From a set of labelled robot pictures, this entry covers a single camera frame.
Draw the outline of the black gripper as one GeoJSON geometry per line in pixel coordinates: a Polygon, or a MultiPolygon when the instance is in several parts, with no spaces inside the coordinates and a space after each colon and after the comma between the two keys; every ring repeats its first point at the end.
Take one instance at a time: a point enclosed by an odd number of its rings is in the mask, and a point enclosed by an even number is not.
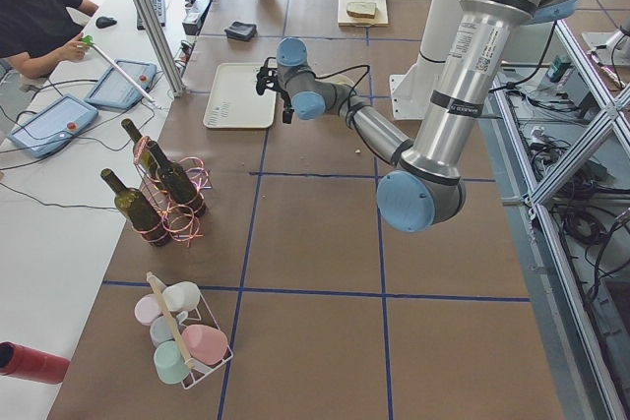
{"type": "Polygon", "coordinates": [[[267,57],[256,74],[256,93],[263,95],[266,90],[278,92],[283,100],[283,123],[291,123],[294,109],[288,93],[280,85],[278,68],[270,65],[271,60],[275,57],[267,57]]]}

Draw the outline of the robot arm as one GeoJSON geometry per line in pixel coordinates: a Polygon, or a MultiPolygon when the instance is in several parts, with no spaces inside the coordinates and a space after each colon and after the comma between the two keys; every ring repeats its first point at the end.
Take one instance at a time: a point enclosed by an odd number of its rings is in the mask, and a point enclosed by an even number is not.
{"type": "Polygon", "coordinates": [[[307,63],[302,40],[278,46],[277,64],[258,71],[256,92],[279,93],[302,120],[336,114],[379,157],[394,166],[377,188],[381,215],[404,232],[422,231],[456,215],[466,200],[458,169],[474,121],[515,29],[570,16],[577,0],[459,0],[462,19],[415,139],[359,97],[354,88],[323,81],[307,63]]]}

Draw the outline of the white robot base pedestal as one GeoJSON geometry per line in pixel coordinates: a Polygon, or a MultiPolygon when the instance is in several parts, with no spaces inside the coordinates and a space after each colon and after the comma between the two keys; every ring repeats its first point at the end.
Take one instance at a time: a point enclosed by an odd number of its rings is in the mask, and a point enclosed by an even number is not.
{"type": "Polygon", "coordinates": [[[436,89],[462,19],[459,0],[431,0],[424,34],[414,64],[389,78],[396,120],[421,120],[436,89]]]}

